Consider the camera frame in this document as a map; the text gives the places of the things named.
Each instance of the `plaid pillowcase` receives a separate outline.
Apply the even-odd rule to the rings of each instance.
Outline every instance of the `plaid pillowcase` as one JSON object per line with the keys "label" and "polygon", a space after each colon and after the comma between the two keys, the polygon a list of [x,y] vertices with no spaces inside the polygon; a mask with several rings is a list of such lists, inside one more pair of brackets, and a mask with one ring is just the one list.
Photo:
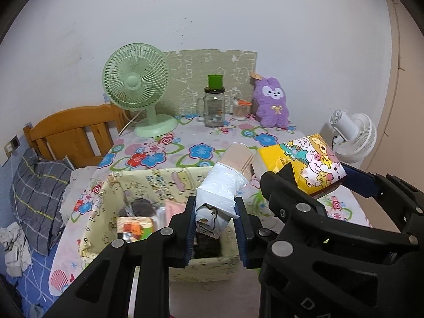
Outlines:
{"label": "plaid pillowcase", "polygon": [[12,211],[29,245],[47,256],[63,231],[59,213],[71,170],[63,161],[47,161],[29,148],[16,170],[10,189]]}

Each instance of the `black bag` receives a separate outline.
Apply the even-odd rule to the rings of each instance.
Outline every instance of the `black bag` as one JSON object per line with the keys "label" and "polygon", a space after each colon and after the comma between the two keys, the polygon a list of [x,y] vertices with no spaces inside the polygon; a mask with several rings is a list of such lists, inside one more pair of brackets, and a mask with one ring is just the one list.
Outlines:
{"label": "black bag", "polygon": [[0,312],[5,318],[24,318],[22,297],[3,274],[0,274]]}

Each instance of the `wooden bed frame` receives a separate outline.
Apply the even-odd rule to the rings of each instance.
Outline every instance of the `wooden bed frame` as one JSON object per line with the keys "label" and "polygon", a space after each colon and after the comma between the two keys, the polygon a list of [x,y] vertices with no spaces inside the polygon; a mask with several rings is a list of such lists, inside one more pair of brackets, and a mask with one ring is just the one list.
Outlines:
{"label": "wooden bed frame", "polygon": [[[123,114],[122,109],[110,104],[82,106],[57,112],[23,130],[29,146],[44,159],[68,156],[75,167],[97,166],[113,145],[107,123],[115,122],[120,132],[125,125]],[[101,156],[94,154],[85,127],[93,132]]]}

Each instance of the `wall socket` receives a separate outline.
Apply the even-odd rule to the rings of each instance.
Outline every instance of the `wall socket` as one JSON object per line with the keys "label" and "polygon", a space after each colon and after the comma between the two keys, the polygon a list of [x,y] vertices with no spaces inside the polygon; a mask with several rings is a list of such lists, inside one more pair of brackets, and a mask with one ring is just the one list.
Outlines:
{"label": "wall socket", "polygon": [[18,136],[15,136],[10,142],[8,142],[4,147],[4,151],[9,159],[13,152],[20,146]]}

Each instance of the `purple plush bunny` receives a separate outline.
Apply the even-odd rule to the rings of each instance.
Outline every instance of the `purple plush bunny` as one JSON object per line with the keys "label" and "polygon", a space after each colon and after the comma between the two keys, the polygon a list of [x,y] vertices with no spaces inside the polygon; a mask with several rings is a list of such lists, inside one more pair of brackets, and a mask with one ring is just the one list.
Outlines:
{"label": "purple plush bunny", "polygon": [[258,104],[256,115],[264,128],[287,128],[289,110],[286,95],[275,77],[263,78],[255,82],[253,98]]}

